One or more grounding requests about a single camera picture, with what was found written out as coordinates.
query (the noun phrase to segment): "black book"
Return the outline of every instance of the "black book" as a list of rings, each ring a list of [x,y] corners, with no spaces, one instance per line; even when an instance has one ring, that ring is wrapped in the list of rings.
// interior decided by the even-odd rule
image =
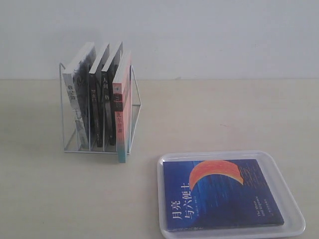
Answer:
[[[116,126],[115,114],[113,106],[113,79],[120,63],[121,55],[123,52],[123,43],[118,42],[115,48],[110,53],[102,69],[102,95],[103,95],[103,116],[104,126],[107,130],[109,144],[115,145],[116,143]]]
[[[97,147],[103,146],[103,95],[101,70],[110,55],[110,45],[105,43],[98,53],[89,72],[89,86],[91,97],[91,111],[93,112],[94,131]]]

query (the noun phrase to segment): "plastic tray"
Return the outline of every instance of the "plastic tray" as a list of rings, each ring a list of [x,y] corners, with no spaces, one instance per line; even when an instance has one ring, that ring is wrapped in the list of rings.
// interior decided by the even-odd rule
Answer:
[[[164,161],[256,159],[268,186],[281,211],[285,223],[277,227],[257,227],[240,229],[214,229],[198,231],[168,232],[166,227]],[[162,156],[158,161],[159,226],[167,239],[259,239],[281,238],[300,235],[306,227],[305,219],[299,210],[287,184],[273,158],[261,151],[224,151],[203,153],[173,153]]]

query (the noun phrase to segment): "blue book cover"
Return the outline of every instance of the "blue book cover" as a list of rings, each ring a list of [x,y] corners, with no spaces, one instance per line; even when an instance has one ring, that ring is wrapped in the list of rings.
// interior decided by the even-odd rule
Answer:
[[[168,231],[279,226],[255,159],[164,162]]]

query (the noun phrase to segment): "metal book holder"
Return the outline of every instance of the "metal book holder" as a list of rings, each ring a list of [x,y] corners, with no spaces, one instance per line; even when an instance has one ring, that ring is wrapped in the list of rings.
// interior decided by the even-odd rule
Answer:
[[[71,108],[70,101],[66,92],[65,87],[63,85],[63,76],[62,76],[62,69],[65,69],[62,63],[59,64],[59,76],[60,76],[60,97],[61,97],[61,120],[62,120],[62,142],[63,142],[63,150],[64,152],[70,153],[105,153],[105,154],[117,154],[116,146],[107,144],[108,140],[105,138],[107,135],[104,133],[103,135],[103,147],[96,146],[96,138],[91,136],[91,127],[89,127],[89,147],[83,148],[80,143],[80,138],[75,126],[75,117],[74,112]],[[131,65],[131,77],[134,77],[132,80],[132,120],[131,125],[129,126],[130,135],[129,135],[129,143],[128,143],[128,152],[127,154],[131,153],[132,144],[135,136],[135,130],[137,126],[137,122],[139,119],[139,114],[142,107],[141,97],[139,93],[139,88],[137,84],[137,80],[135,77],[134,68]],[[88,97],[88,116],[90,115],[90,97]],[[103,117],[103,127],[105,126],[105,117]],[[88,117],[88,124],[91,125],[91,119]]]

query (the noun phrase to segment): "book stack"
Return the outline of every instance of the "book stack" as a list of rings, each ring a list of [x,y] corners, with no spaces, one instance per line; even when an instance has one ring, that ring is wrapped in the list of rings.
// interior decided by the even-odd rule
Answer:
[[[126,162],[132,134],[131,52],[123,43],[87,42],[63,71],[82,151],[117,152]]]

